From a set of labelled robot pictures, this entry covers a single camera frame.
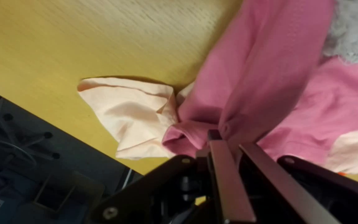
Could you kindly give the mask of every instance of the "black machine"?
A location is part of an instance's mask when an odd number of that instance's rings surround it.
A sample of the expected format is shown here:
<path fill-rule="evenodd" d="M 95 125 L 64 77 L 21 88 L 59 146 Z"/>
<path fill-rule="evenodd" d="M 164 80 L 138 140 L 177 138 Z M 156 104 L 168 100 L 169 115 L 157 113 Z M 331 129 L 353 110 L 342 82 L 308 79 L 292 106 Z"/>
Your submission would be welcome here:
<path fill-rule="evenodd" d="M 358 182 L 218 130 L 141 176 L 0 96 L 0 224 L 358 222 Z"/>
<path fill-rule="evenodd" d="M 218 130 L 197 159 L 175 156 L 101 202 L 96 222 L 358 222 L 358 182 L 250 143 L 240 167 Z"/>

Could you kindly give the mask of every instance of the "pink fabric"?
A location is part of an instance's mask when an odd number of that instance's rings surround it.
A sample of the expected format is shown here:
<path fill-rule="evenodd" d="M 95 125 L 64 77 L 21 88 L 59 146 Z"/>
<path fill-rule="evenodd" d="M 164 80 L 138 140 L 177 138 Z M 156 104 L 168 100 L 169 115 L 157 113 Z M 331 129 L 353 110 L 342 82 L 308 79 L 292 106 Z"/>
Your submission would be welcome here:
<path fill-rule="evenodd" d="M 164 135 L 174 152 L 194 155 L 206 130 L 230 147 L 257 140 L 296 104 L 328 32 L 333 0 L 246 0 L 201 67 Z"/>
<path fill-rule="evenodd" d="M 358 64 L 331 58 L 315 73 L 291 114 L 260 145 L 274 157 L 292 154 L 325 164 L 335 140 L 357 129 Z"/>

